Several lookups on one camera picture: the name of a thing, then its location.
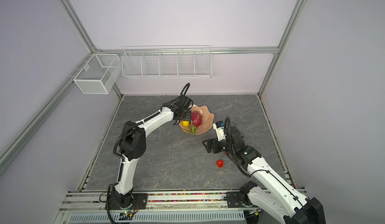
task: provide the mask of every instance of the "dragon fruit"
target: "dragon fruit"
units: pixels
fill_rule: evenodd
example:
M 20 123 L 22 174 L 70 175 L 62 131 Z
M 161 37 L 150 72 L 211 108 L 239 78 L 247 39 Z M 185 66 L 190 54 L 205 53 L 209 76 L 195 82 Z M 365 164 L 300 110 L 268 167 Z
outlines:
M 197 127 L 202 124 L 202 115 L 199 111 L 195 111 L 191 113 L 191 134 L 194 134 Z

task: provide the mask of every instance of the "marble surface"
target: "marble surface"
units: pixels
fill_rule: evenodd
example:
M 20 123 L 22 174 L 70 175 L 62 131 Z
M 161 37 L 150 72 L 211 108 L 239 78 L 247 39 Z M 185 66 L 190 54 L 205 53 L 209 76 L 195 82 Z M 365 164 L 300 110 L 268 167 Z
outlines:
M 244 135 L 247 145 L 259 151 L 270 166 L 284 178 L 281 162 L 266 120 L 255 95 L 191 95 L 198 106 L 205 105 L 214 114 L 214 122 L 230 116 Z M 137 121 L 154 113 L 174 96 L 125 96 L 100 150 L 85 189 L 107 189 L 118 176 L 118 157 L 112 148 L 126 121 Z M 138 161 L 134 175 L 134 190 L 154 189 L 238 189 L 255 178 L 247 178 L 224 153 L 207 153 L 202 140 L 216 138 L 213 129 L 201 135 L 191 135 L 168 122 L 154 130 L 146 139 L 147 150 Z M 218 168 L 216 161 L 224 164 Z

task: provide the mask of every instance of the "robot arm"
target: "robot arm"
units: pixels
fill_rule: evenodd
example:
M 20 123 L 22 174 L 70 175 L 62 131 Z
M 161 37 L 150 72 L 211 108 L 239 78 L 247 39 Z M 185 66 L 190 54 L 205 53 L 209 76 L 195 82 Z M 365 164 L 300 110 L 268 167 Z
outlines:
M 257 178 L 270 192 L 264 192 L 250 181 L 239 189 L 243 204 L 261 207 L 282 224 L 325 224 L 322 204 L 316 198 L 309 200 L 294 189 L 257 150 L 245 145 L 243 134 L 230 126 L 229 117 L 225 123 L 219 121 L 213 127 L 217 138 L 202 142 L 207 152 L 225 152 L 244 175 Z
M 124 124 L 122 134 L 113 148 L 114 155 L 120 157 L 121 163 L 117 181 L 108 187 L 106 208 L 115 206 L 126 209 L 131 206 L 132 180 L 136 164 L 146 150 L 146 137 L 168 121 L 174 120 L 175 124 L 179 121 L 190 121 L 193 101 L 185 96 L 189 86 L 190 83 L 183 88 L 176 99 L 164 103 L 157 112 L 147 118 L 136 122 L 127 121 Z

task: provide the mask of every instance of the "wire basket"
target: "wire basket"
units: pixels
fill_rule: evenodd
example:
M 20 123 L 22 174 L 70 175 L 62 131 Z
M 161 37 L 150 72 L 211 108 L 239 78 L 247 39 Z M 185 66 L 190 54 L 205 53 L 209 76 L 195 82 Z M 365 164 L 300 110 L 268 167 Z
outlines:
M 123 76 L 127 78 L 211 77 L 210 48 L 125 50 Z
M 75 76 L 74 82 L 83 93 L 108 94 L 121 72 L 117 54 L 92 55 Z

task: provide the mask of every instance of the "white wall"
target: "white wall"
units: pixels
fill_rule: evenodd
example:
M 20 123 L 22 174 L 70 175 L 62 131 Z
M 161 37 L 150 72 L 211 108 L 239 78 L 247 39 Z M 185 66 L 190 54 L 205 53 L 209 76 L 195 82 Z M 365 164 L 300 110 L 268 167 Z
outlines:
M 0 177 L 2 223 L 52 224 L 76 191 L 116 104 L 74 86 Z
M 0 151 L 87 55 L 55 0 L 0 0 Z M 74 86 L 0 177 L 1 223 L 51 224 L 116 104 Z
M 95 45 L 278 46 L 296 0 L 70 0 Z
M 385 0 L 309 0 L 262 96 L 327 223 L 384 223 Z
M 188 93 L 256 93 L 272 62 L 271 53 L 212 55 L 211 78 L 135 78 L 119 76 L 123 94 L 177 94 L 190 82 Z
M 87 54 L 55 0 L 0 0 L 0 151 Z

